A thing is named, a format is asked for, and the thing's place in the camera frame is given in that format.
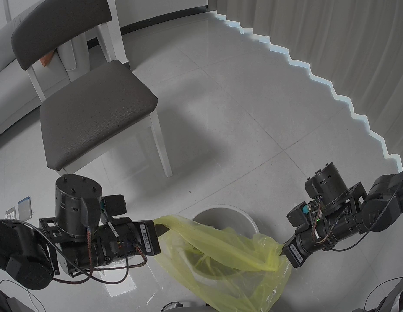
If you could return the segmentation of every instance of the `chair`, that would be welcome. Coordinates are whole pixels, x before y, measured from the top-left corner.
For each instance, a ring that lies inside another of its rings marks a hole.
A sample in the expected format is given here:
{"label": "chair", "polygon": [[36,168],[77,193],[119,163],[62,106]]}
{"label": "chair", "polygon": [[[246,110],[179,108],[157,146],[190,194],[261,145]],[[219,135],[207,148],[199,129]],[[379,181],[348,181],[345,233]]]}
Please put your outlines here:
{"label": "chair", "polygon": [[[172,175],[158,121],[157,97],[115,57],[107,0],[46,0],[12,35],[18,63],[40,97],[47,166],[74,173],[117,143],[151,127],[164,173]],[[96,27],[106,64],[46,98],[32,64],[73,37]]]}

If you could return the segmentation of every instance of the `orange pillow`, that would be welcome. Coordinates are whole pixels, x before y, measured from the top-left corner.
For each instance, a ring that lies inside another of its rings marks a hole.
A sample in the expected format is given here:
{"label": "orange pillow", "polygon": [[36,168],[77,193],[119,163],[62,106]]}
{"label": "orange pillow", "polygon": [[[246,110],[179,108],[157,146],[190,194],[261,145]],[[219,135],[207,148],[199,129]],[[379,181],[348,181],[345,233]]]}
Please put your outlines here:
{"label": "orange pillow", "polygon": [[55,51],[55,50],[53,50],[53,51],[47,53],[45,56],[43,56],[43,57],[40,59],[40,62],[42,63],[42,65],[43,65],[44,67],[47,66],[47,65],[50,63],[51,58],[53,57],[54,51]]}

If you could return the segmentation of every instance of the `gray curtain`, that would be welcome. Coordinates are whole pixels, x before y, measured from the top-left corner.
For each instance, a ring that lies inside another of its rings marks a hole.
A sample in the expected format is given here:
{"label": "gray curtain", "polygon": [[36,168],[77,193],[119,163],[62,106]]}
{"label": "gray curtain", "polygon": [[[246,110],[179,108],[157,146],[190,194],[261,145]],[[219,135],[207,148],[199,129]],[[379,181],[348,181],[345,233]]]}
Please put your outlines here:
{"label": "gray curtain", "polygon": [[403,0],[209,0],[349,96],[403,163]]}

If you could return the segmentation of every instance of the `yellow plastic bag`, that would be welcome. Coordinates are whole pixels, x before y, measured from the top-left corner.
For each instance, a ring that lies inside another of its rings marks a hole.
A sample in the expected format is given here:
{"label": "yellow plastic bag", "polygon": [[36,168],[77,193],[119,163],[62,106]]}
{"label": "yellow plastic bag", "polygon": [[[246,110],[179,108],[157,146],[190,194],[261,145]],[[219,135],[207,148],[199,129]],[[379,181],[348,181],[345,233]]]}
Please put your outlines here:
{"label": "yellow plastic bag", "polygon": [[170,230],[159,237],[155,259],[179,283],[220,312],[268,312],[281,296],[291,264],[282,245],[252,239],[181,216],[154,220]]}

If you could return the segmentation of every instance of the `barcode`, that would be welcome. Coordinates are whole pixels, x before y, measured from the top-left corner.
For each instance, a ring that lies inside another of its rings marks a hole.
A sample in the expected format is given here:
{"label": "barcode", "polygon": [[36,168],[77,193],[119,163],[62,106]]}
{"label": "barcode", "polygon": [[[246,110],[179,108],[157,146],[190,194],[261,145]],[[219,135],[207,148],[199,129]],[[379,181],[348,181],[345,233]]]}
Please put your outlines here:
{"label": "barcode", "polygon": [[142,238],[144,239],[145,249],[147,252],[151,253],[151,245],[150,240],[148,239],[147,229],[144,224],[141,224],[140,227],[142,232]]}

